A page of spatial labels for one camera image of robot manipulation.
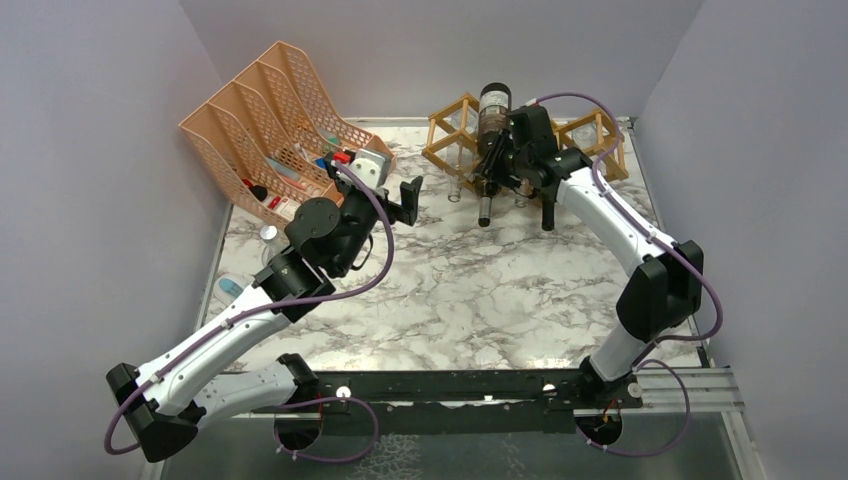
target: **gray wall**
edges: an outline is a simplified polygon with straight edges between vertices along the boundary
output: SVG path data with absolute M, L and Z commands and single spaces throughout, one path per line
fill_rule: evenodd
M 492 81 L 520 103 L 578 90 L 637 115 L 702 0 L 181 2 L 224 80 L 282 40 L 306 51 L 342 115 L 424 117 Z
M 655 205 L 706 251 L 712 346 L 776 479 L 848 466 L 846 31 L 844 0 L 706 0 L 636 123 Z
M 224 201 L 177 123 L 220 80 L 175 0 L 4 2 L 0 64 L 0 478 L 135 478 L 103 375 L 197 314 Z

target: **small bottle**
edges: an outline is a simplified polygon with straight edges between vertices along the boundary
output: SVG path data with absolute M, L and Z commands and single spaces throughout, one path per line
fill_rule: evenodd
M 448 190 L 448 201 L 451 203 L 456 203 L 462 198 L 462 184 L 465 182 L 465 175 L 462 174 L 462 153 L 463 146 L 459 144 L 459 153 L 456 155 L 456 175 L 451 175 L 449 190 Z
M 262 251 L 262 265 L 268 265 L 272 258 L 289 246 L 285 234 L 273 225 L 263 225 L 259 229 L 259 238 L 265 242 L 265 249 Z

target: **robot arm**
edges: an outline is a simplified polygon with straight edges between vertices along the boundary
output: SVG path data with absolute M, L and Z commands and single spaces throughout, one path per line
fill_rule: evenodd
M 299 355 L 283 355 L 258 371 L 221 372 L 321 301 L 352 294 L 331 295 L 335 288 L 329 278 L 343 277 L 356 268 L 354 261 L 383 212 L 389 223 L 415 223 L 421 177 L 401 184 L 398 205 L 388 200 L 382 186 L 390 159 L 379 152 L 361 149 L 350 155 L 334 154 L 326 164 L 343 196 L 341 206 L 326 198 L 304 202 L 285 229 L 291 245 L 255 275 L 254 283 L 229 308 L 158 358 L 137 368 L 119 364 L 107 374 L 119 413 L 148 461 L 170 457 L 218 419 L 280 405 L 298 398 L 301 391 L 311 391 L 317 378 Z M 345 171 L 370 173 L 352 179 Z M 378 212 L 375 202 L 383 212 Z M 286 306 L 268 309 L 283 300 Z M 110 453 L 132 448 L 111 446 L 111 432 L 119 418 L 113 418 L 107 434 Z
M 703 252 L 695 242 L 678 244 L 655 228 L 603 179 L 597 185 L 591 159 L 577 148 L 559 150 L 543 107 L 524 106 L 507 118 L 510 128 L 500 132 L 475 171 L 482 190 L 516 188 L 521 179 L 529 180 L 542 201 L 544 230 L 553 230 L 554 205 L 559 203 L 600 238 L 630 278 L 616 304 L 619 325 L 580 365 L 583 375 L 578 388 L 582 395 L 593 398 L 621 385 L 654 339 L 700 308 L 700 282 L 651 240 L 673 246 L 699 272 L 703 271 Z M 647 237 L 612 201 L 648 232 Z

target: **marble countertop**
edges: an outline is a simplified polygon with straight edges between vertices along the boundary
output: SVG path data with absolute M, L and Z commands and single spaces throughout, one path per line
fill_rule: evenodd
M 464 192 L 447 200 L 447 175 L 421 155 L 427 127 L 370 127 L 398 153 L 387 187 L 424 176 L 415 227 L 397 224 L 389 275 L 355 298 L 324 303 L 294 326 L 271 336 L 229 370 L 264 367 L 299 353 L 314 370 L 441 370 L 576 367 L 617 323 L 615 302 L 627 277 L 613 255 L 580 220 L 557 206 L 556 230 L 540 228 L 541 209 L 518 209 L 498 197 L 492 225 L 477 226 L 477 202 Z M 628 132 L 623 131 L 630 178 L 619 194 L 654 220 Z M 238 207 L 226 233 L 218 275 L 252 280 L 262 268 L 261 222 Z M 334 280 L 337 291 L 365 283 L 383 265 L 381 226 L 365 267 Z M 206 320 L 226 308 L 210 298 Z M 678 329 L 689 333 L 688 323 Z M 697 366 L 695 346 L 668 342 L 652 357 L 672 366 Z

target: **screw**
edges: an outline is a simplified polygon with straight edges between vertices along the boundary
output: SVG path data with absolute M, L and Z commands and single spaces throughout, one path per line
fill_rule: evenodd
M 640 398 L 642 396 L 642 386 L 638 383 L 631 383 L 627 386 L 627 393 L 633 398 Z

